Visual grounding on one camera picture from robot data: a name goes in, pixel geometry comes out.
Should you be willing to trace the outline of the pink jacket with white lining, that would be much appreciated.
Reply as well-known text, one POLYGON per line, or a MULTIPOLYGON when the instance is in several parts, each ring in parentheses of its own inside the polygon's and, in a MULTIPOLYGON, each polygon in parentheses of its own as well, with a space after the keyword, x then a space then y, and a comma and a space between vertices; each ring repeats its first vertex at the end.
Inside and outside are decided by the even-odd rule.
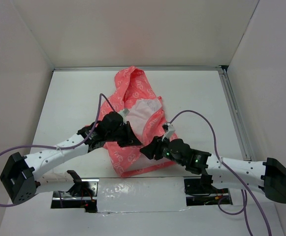
MULTIPOLYGON (((103 102, 99 119, 109 112, 124 108, 129 110, 126 116, 139 141, 148 145, 153 137, 164 134, 162 125, 166 123, 162 98, 157 96, 146 75, 134 66, 119 71, 114 78, 116 90, 103 102)), ((104 145, 110 156, 115 172, 121 177, 131 177, 157 171, 174 165, 167 159, 149 160, 140 153, 139 147, 119 147, 116 142, 104 145)))

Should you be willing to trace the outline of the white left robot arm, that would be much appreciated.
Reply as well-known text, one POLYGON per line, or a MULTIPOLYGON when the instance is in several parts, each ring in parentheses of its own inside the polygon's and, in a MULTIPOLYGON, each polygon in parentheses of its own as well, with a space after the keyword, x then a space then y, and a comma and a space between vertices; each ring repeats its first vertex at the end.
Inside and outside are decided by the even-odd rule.
POLYGON ((10 155, 0 180, 12 203, 22 204, 37 193, 45 192, 46 186, 52 183, 56 186, 65 183, 64 189, 71 196, 88 190, 89 185, 73 170, 54 177, 45 174, 70 159, 103 147, 107 142, 116 142, 122 148, 140 146, 141 142, 126 119, 128 114, 128 109, 110 112, 56 146, 25 156, 19 152, 10 155))

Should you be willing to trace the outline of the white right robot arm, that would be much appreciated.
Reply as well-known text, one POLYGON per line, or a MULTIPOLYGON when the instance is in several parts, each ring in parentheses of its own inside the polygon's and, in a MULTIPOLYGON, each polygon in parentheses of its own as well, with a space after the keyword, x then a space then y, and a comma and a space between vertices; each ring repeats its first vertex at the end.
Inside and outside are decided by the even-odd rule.
POLYGON ((214 189, 248 189, 286 204, 286 167, 275 158, 266 161, 222 158, 192 149, 182 139, 170 141, 158 136, 140 152, 150 160, 167 158, 186 171, 200 175, 200 187, 206 193, 214 189))

